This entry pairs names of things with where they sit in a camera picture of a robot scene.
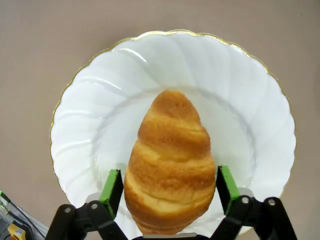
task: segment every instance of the bread roll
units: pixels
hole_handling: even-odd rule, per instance
[[[215,171],[195,107],[179,91],[160,93],[141,123],[124,178],[126,205],[141,232],[173,235],[203,215]]]

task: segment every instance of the white plate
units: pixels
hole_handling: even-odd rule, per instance
[[[233,43],[186,30],[147,32],[94,56],[74,76],[54,112],[51,156],[76,207],[102,190],[110,169],[122,176],[144,115],[164,89],[182,91],[211,138],[217,165],[258,200],[279,197],[294,163],[289,103],[266,67]],[[216,191],[209,210],[183,232],[210,236],[223,218]],[[116,222],[141,235],[122,196]]]

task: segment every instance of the plate rim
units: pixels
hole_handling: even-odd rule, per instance
[[[66,87],[63,89],[61,95],[60,95],[60,98],[58,100],[58,103],[56,104],[54,110],[53,110],[53,113],[52,113],[52,122],[51,122],[51,126],[50,126],[50,129],[49,129],[49,152],[50,152],[50,157],[51,157],[51,164],[52,164],[52,170],[54,172],[54,175],[57,179],[57,182],[58,184],[60,185],[59,183],[59,179],[58,179],[58,176],[56,175],[55,173],[55,169],[54,169],[54,159],[53,159],[53,156],[52,156],[52,129],[53,129],[53,126],[55,124],[55,113],[58,109],[58,107],[60,106],[61,104],[61,101],[62,101],[62,97],[63,97],[63,94],[65,93],[65,91],[73,84],[76,76],[78,75],[78,73],[83,70],[84,68],[88,67],[91,62],[96,58],[98,57],[99,55],[103,54],[103,53],[106,53],[106,52],[110,52],[112,51],[117,45],[121,44],[121,43],[124,43],[124,42],[128,42],[128,41],[137,41],[143,37],[146,37],[146,36],[150,36],[150,35],[162,35],[162,36],[167,36],[167,35],[171,35],[171,34],[177,34],[177,33],[183,33],[183,34],[188,34],[188,35],[191,35],[191,36],[195,36],[195,37],[203,37],[203,36],[206,36],[206,37],[210,37],[210,38],[213,38],[215,40],[218,40],[219,42],[221,42],[222,44],[224,45],[229,45],[229,46],[232,46],[232,47],[236,47],[237,49],[239,49],[243,54],[245,54],[247,57],[251,58],[251,59],[255,59],[257,60],[261,65],[262,67],[264,68],[264,71],[266,72],[267,75],[270,75],[276,82],[277,84],[279,85],[279,88],[280,88],[280,92],[281,94],[283,94],[285,96],[285,98],[287,99],[288,101],[288,104],[289,104],[289,113],[290,115],[292,116],[292,119],[293,119],[293,124],[294,124],[294,131],[293,131],[293,137],[295,138],[295,146],[294,146],[294,151],[293,151],[293,162],[292,162],[292,165],[290,166],[290,170],[289,170],[289,178],[288,180],[286,181],[285,185],[283,186],[283,189],[282,189],[282,192],[279,196],[279,198],[282,197],[290,179],[291,179],[291,173],[292,173],[292,169],[295,165],[295,161],[296,161],[296,149],[297,149],[297,133],[296,133],[296,120],[292,114],[293,112],[293,108],[292,108],[292,104],[290,102],[290,99],[284,94],[283,92],[283,89],[279,83],[279,80],[277,79],[277,77],[272,74],[267,66],[256,56],[248,53],[242,46],[232,42],[232,41],[226,41],[224,39],[222,39],[221,37],[217,36],[217,35],[214,35],[214,34],[211,34],[211,33],[206,33],[206,32],[200,32],[200,33],[196,33],[196,32],[193,32],[193,31],[190,31],[190,30],[186,30],[186,29],[174,29],[174,30],[169,30],[169,31],[160,31],[160,30],[155,30],[155,31],[147,31],[139,36],[136,36],[136,37],[127,37],[127,38],[124,38],[124,39],[121,39],[119,41],[117,41],[116,43],[114,43],[111,47],[109,48],[105,48],[101,51],[99,51],[98,53],[96,53],[88,62],[87,64],[83,65],[82,67],[80,67],[73,75],[71,81],[66,85]]]

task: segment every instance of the green gripper pad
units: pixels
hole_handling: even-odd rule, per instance
[[[106,209],[113,220],[116,218],[123,190],[124,185],[122,183],[121,171],[118,169],[111,169],[105,181],[99,201],[106,206]]]
[[[216,188],[219,192],[223,212],[227,215],[232,207],[233,201],[240,196],[238,187],[228,166],[218,166]]]

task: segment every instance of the gold rim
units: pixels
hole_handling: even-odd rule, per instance
[[[72,77],[71,82],[69,82],[69,84],[64,88],[64,90],[63,90],[62,93],[61,93],[61,97],[60,97],[57,105],[55,106],[55,108],[54,108],[54,110],[53,110],[52,123],[51,123],[50,131],[49,131],[49,137],[50,137],[50,145],[49,145],[50,149],[49,149],[49,150],[50,150],[50,156],[51,156],[51,160],[52,160],[52,169],[53,169],[53,172],[55,172],[55,170],[54,170],[54,159],[53,159],[52,154],[51,154],[51,146],[52,146],[51,131],[52,131],[52,128],[53,128],[53,126],[54,126],[54,124],[55,124],[55,113],[56,113],[56,110],[57,110],[57,108],[59,107],[59,105],[60,105],[60,103],[61,103],[61,99],[62,99],[62,96],[63,96],[64,92],[67,90],[68,87],[70,87],[70,85],[72,85],[72,83],[74,82],[75,77],[77,76],[77,74],[78,74],[82,69],[84,69],[84,68],[86,68],[87,66],[89,66],[89,64],[90,64],[97,56],[99,56],[100,54],[103,54],[103,53],[106,53],[106,52],[109,52],[109,51],[113,50],[117,45],[119,45],[119,44],[121,44],[121,43],[123,43],[123,42],[136,41],[136,40],[139,40],[139,39],[141,39],[141,38],[143,38],[143,37],[146,37],[146,36],[149,36],[149,35],[164,35],[164,36],[165,36],[165,35],[176,34],[176,33],[184,33],[184,34],[189,34],[189,35],[196,36],[196,37],[199,37],[199,36],[211,37],[211,38],[214,38],[214,39],[220,41],[221,43],[223,43],[223,44],[225,44],[225,45],[235,46],[235,47],[239,48],[239,49],[240,49],[245,55],[247,55],[249,58],[252,58],[252,59],[257,60],[257,61],[263,66],[265,72],[266,72],[267,74],[269,74],[270,76],[272,76],[272,77],[274,78],[274,80],[278,83],[278,85],[279,85],[279,87],[280,87],[280,89],[281,89],[281,93],[286,97],[286,99],[287,99],[287,101],[288,101],[290,113],[292,112],[292,106],[291,106],[291,104],[290,104],[289,98],[283,93],[282,88],[281,88],[281,86],[280,86],[280,83],[279,83],[277,77],[276,77],[275,75],[273,75],[271,72],[269,72],[267,66],[266,66],[259,58],[257,58],[256,56],[253,56],[253,55],[249,54],[249,53],[248,53],[243,47],[241,47],[240,45],[238,45],[238,44],[236,44],[236,43],[233,43],[233,42],[230,42],[230,41],[225,41],[225,40],[223,40],[222,38],[220,38],[220,37],[218,37],[218,36],[216,36],[216,35],[213,35],[213,34],[210,34],[210,33],[205,33],[205,32],[195,33],[195,32],[193,32],[193,31],[184,30],[184,29],[175,29],[175,30],[170,30],[170,31],[148,31],[148,32],[145,32],[145,33],[141,34],[140,36],[137,36],[137,37],[128,37],[128,38],[122,39],[122,40],[116,42],[112,47],[107,48],[107,49],[104,49],[104,50],[98,52],[96,55],[94,55],[94,56],[89,60],[89,62],[88,62],[86,65],[82,66],[78,71],[75,72],[75,74],[74,74],[73,77]],[[295,156],[295,151],[296,151],[296,148],[297,148],[297,138],[296,138],[296,121],[295,121],[294,118],[293,118],[293,122],[294,122],[294,133],[293,133],[293,134],[294,134],[294,137],[295,137],[295,148],[294,148],[294,156]],[[281,193],[281,195],[280,195],[280,198],[281,198],[281,196],[283,195],[283,193],[284,193],[284,191],[285,191],[285,188],[287,187],[287,185],[288,185],[288,183],[289,183],[290,176],[291,176],[291,170],[292,170],[292,168],[294,167],[294,165],[295,165],[295,160],[293,160],[293,164],[292,164],[292,166],[291,166],[291,168],[290,168],[289,179],[288,179],[288,181],[286,182],[286,184],[283,186],[283,190],[282,190],[282,193]]]

